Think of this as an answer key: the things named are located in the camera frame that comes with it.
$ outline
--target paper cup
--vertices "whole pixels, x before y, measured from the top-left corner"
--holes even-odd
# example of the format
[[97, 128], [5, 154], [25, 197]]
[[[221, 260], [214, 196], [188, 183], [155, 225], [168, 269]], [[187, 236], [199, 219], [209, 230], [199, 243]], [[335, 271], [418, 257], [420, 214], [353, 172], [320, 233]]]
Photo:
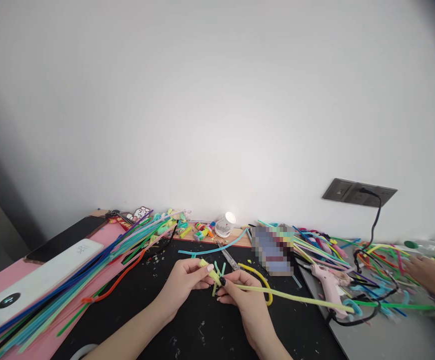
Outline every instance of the paper cup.
[[227, 238], [234, 226], [238, 222], [238, 219], [232, 212], [226, 212], [221, 219], [216, 222], [216, 227], [214, 228], [215, 233], [220, 238]]

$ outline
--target wall outlet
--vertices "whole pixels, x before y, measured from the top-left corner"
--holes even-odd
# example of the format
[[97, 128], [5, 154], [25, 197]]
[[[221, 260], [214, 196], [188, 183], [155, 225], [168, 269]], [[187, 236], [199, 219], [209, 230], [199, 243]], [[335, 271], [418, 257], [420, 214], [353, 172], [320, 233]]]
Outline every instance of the wall outlet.
[[322, 198], [342, 202], [354, 184], [354, 181], [335, 178], [331, 182], [331, 185], [329, 185], [327, 188]]
[[389, 199], [397, 192], [396, 189], [390, 187], [369, 185], [335, 178], [331, 182], [331, 185], [329, 185], [327, 188], [322, 198], [326, 200], [369, 206], [373, 208], [379, 207], [379, 199], [367, 193], [360, 192], [360, 189], [362, 188], [379, 195], [381, 198], [381, 206], [387, 203]]

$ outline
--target plastic bottle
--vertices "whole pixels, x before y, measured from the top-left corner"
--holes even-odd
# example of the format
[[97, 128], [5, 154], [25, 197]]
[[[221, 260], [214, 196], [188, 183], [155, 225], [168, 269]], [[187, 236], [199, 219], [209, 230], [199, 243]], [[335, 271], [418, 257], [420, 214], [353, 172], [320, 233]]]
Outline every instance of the plastic bottle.
[[435, 241], [432, 240], [407, 240], [404, 245], [410, 249], [416, 249], [423, 255], [435, 256]]

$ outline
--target hand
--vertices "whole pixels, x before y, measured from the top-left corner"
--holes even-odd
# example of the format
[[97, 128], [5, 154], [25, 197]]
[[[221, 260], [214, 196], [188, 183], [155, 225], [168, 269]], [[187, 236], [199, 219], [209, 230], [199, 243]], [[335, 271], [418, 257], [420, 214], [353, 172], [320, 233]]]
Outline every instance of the hand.
[[261, 282], [243, 270], [226, 274], [224, 278], [227, 281], [224, 287], [221, 287], [217, 292], [217, 300], [222, 304], [233, 304], [239, 308], [247, 341], [259, 355], [260, 344], [269, 339], [277, 339], [266, 306], [266, 299], [262, 292], [246, 292], [239, 289], [234, 283], [261, 288]]
[[207, 289], [214, 284], [208, 275], [214, 265], [200, 267], [199, 258], [176, 261], [164, 287], [154, 300], [169, 311], [168, 322], [174, 319], [178, 309], [188, 298], [191, 290]]
[[426, 290], [435, 295], [435, 261], [418, 255], [410, 256], [409, 261], [403, 260], [406, 271]]

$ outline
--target right hand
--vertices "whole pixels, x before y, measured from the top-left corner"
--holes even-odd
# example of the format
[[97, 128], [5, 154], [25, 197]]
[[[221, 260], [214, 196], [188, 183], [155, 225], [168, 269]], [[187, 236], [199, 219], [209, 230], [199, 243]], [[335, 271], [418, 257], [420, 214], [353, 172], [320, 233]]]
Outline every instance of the right hand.
[[404, 259], [402, 262], [406, 266], [407, 273], [435, 295], [435, 261], [418, 255], [417, 257], [410, 256], [409, 261]]
[[239, 308], [247, 341], [258, 352], [259, 344], [277, 338], [264, 293], [243, 291], [234, 283], [261, 288], [261, 282], [243, 270], [226, 274], [224, 278], [227, 280], [226, 285], [217, 292], [217, 300], [222, 304], [232, 304]]

